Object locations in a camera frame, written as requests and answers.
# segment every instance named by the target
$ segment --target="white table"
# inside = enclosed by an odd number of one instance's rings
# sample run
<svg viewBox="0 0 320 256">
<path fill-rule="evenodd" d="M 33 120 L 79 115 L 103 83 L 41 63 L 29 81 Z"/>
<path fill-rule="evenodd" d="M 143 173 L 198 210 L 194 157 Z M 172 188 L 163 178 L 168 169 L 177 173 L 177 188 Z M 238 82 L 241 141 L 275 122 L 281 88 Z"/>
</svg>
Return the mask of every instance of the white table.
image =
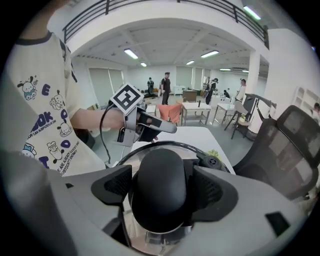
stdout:
<svg viewBox="0 0 320 256">
<path fill-rule="evenodd" d="M 226 96 L 212 95 L 210 106 L 212 108 L 216 108 L 218 104 L 230 104 L 230 103 L 231 103 L 231 99 L 227 98 Z"/>
<path fill-rule="evenodd" d="M 178 127 L 176 133 L 161 132 L 157 137 L 159 142 L 174 141 L 185 143 L 204 152 L 216 150 L 218 151 L 218 154 L 225 166 L 229 169 L 230 173 L 235 174 L 235 171 L 232 168 L 227 156 L 208 128 L 192 126 Z M 149 144 L 149 142 L 135 142 L 131 148 L 131 152 L 147 144 Z"/>
<path fill-rule="evenodd" d="M 156 116 L 156 105 L 147 105 L 145 112 L 154 114 L 154 116 Z"/>
<path fill-rule="evenodd" d="M 186 121 L 193 120 L 193 121 L 199 121 L 201 123 L 201 120 L 205 120 L 205 125 L 208 122 L 209 114 L 211 111 L 211 106 L 207 105 L 205 103 L 200 103 L 200 106 L 198 106 L 198 102 L 183 102 L 182 103 L 182 113 L 181 113 L 181 126 L 183 125 L 183 119 L 184 119 L 184 126 L 186 126 Z M 189 115 L 187 116 L 188 111 L 201 111 L 200 115 Z"/>
<path fill-rule="evenodd" d="M 217 116 L 217 112 L 218 112 L 218 109 L 222 109 L 224 111 L 224 116 L 223 116 L 223 119 L 218 119 L 216 118 Z M 216 107 L 216 110 L 215 110 L 215 113 L 214 113 L 214 118 L 213 118 L 213 122 L 214 121 L 217 121 L 218 123 L 220 123 L 221 121 L 221 124 L 223 125 L 224 124 L 224 121 L 226 120 L 226 117 L 228 116 L 233 116 L 235 113 L 235 105 L 233 104 L 227 104 L 227 103 L 218 103 L 217 107 Z"/>
</svg>

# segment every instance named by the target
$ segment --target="office chair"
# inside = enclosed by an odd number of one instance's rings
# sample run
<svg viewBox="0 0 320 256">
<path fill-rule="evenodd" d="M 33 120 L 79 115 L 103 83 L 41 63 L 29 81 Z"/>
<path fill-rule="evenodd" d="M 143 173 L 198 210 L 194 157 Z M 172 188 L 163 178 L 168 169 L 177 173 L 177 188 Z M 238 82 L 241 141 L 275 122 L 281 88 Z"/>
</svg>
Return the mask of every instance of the office chair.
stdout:
<svg viewBox="0 0 320 256">
<path fill-rule="evenodd" d="M 304 196 L 318 179 L 320 126 L 291 105 L 265 119 L 246 156 L 233 169 L 239 176 L 274 187 L 290 200 Z"/>
<path fill-rule="evenodd" d="M 241 114 L 248 114 L 248 110 L 245 109 L 245 107 L 242 105 L 242 102 L 239 100 L 236 100 L 234 103 L 234 115 L 231 118 L 230 122 L 227 124 L 227 126 L 224 128 L 224 130 L 226 130 L 228 128 L 228 126 L 231 124 L 231 122 L 235 119 L 236 117 L 236 121 L 234 124 L 234 128 L 233 128 L 233 132 L 232 132 L 232 136 L 231 136 L 231 140 L 234 138 L 236 129 L 238 128 L 238 126 L 245 126 L 248 127 L 250 125 L 249 122 L 245 121 L 245 122 L 239 122 L 239 118 L 241 117 Z"/>
</svg>

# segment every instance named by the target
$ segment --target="gray plastic panel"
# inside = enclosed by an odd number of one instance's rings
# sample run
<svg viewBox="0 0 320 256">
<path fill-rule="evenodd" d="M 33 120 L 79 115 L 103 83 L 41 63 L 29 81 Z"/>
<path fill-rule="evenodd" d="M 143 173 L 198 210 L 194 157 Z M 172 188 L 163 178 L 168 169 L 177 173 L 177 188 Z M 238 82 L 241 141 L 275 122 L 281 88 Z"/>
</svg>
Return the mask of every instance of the gray plastic panel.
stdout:
<svg viewBox="0 0 320 256">
<path fill-rule="evenodd" d="M 292 233 L 295 225 L 305 220 L 304 214 L 294 203 L 265 183 L 219 170 L 201 169 L 231 183 L 238 191 L 238 203 L 220 221 L 197 222 L 192 232 L 172 252 L 172 256 L 244 256 L 278 240 L 265 214 L 281 212 L 292 225 L 279 238 Z M 268 248 L 268 255 L 273 255 L 278 249 L 277 246 L 274 250 Z"/>
<path fill-rule="evenodd" d="M 103 204 L 97 198 L 93 198 L 90 191 L 94 179 L 117 169 L 118 167 L 114 170 L 106 169 L 66 178 L 62 178 L 55 170 L 48 170 L 58 209 L 73 238 L 78 255 L 141 255 L 102 231 L 101 227 L 105 223 L 118 216 L 119 207 Z M 74 187 L 68 189 L 65 183 L 71 183 Z"/>
</svg>

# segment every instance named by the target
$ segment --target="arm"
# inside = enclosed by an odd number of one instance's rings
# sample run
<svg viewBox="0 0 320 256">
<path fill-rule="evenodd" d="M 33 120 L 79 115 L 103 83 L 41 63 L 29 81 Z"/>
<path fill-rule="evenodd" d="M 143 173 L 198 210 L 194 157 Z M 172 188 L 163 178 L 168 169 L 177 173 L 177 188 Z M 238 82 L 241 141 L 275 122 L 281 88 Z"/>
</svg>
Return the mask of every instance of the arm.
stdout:
<svg viewBox="0 0 320 256">
<path fill-rule="evenodd" d="M 71 118 L 72 127 L 78 129 L 98 129 L 104 110 L 78 109 Z M 102 127 L 120 129 L 125 126 L 124 115 L 121 111 L 110 109 L 103 119 Z"/>
<path fill-rule="evenodd" d="M 78 129 L 98 129 L 104 110 L 87 110 L 82 108 L 82 95 L 74 74 L 70 52 L 67 51 L 64 67 L 65 73 L 65 107 L 71 124 Z M 121 111 L 110 109 L 102 123 L 104 128 L 120 129 L 124 127 L 124 115 Z"/>
<path fill-rule="evenodd" d="M 164 91 L 165 79 L 161 80 L 161 90 Z"/>
</svg>

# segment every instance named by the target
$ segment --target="railing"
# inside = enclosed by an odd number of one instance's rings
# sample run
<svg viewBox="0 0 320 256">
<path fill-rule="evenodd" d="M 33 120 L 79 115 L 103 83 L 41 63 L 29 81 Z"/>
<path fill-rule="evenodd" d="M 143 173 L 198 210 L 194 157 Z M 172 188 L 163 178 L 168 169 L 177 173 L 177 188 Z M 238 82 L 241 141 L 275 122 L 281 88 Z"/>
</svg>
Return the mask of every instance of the railing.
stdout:
<svg viewBox="0 0 320 256">
<path fill-rule="evenodd" d="M 74 17 L 63 29 L 64 42 L 66 43 L 78 30 L 93 21 L 94 19 L 108 15 L 109 12 L 118 8 L 132 5 L 139 2 L 156 1 L 156 0 L 101 0 Z M 247 15 L 243 10 L 226 0 L 172 0 L 177 3 L 188 2 L 206 6 L 215 9 L 225 15 L 228 15 L 235 22 L 242 24 L 259 38 L 268 47 L 268 33 L 261 25 L 259 25 L 251 16 Z"/>
</svg>

